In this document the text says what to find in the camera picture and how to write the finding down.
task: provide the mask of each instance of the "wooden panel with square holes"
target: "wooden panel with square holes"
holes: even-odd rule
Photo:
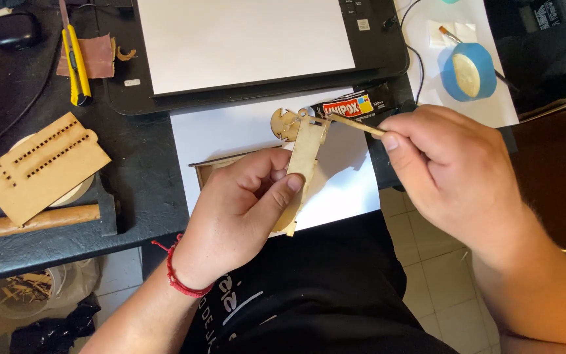
[[[67,113],[0,157],[0,207],[21,226],[110,161]]]

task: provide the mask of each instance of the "glue tube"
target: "glue tube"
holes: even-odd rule
[[[394,95],[387,83],[306,107],[313,117],[324,117],[332,111],[361,121],[395,107]]]
[[[497,88],[491,54],[478,43],[458,44],[440,77],[444,89],[461,102],[491,97]]]

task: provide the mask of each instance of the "fingernail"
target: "fingernail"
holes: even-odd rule
[[[399,147],[399,141],[395,137],[389,135],[387,141],[384,142],[384,145],[386,146],[386,150],[391,151]]]
[[[289,180],[287,180],[287,186],[294,192],[301,190],[303,187],[303,179],[295,174],[290,175]]]

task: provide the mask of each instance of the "white sticker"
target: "white sticker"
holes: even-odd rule
[[[360,28],[360,31],[370,31],[368,20],[357,20],[357,26]]]
[[[141,80],[139,80],[139,79],[126,80],[126,81],[124,81],[124,85],[126,87],[141,85]]]

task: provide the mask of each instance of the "right hand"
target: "right hand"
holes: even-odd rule
[[[433,105],[390,117],[379,128],[421,215],[472,249],[511,237],[531,213],[496,129]]]

